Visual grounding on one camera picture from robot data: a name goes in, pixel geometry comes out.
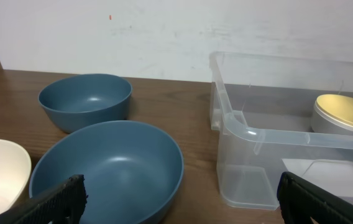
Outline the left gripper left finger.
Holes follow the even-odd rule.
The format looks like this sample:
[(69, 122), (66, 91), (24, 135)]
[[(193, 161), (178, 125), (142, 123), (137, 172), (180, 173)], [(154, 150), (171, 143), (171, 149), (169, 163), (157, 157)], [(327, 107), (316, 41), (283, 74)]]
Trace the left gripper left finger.
[(88, 195), (84, 176), (73, 175), (0, 214), (0, 224), (79, 224)]

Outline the yellow small bowl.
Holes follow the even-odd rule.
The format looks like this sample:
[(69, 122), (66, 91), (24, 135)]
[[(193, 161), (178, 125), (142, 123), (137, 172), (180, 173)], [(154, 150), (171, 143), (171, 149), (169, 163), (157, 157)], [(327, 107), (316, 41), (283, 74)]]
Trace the yellow small bowl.
[(320, 95), (314, 103), (314, 108), (320, 111), (320, 115), (325, 115), (336, 124), (353, 128), (353, 98), (335, 94)]

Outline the grey small bowl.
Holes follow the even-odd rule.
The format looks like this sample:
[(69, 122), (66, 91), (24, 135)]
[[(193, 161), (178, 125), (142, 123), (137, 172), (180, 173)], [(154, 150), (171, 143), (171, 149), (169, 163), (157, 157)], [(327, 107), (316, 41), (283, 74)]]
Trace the grey small bowl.
[(353, 136), (353, 125), (338, 121), (331, 115), (326, 114), (318, 105), (314, 103), (311, 117), (311, 129), (316, 133), (340, 134)]

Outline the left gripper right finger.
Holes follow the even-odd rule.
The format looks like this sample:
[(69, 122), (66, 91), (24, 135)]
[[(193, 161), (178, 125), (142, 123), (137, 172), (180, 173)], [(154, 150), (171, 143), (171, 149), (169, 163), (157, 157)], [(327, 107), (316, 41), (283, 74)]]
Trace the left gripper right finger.
[(353, 205), (291, 173), (283, 172), (277, 189), (286, 224), (353, 224)]

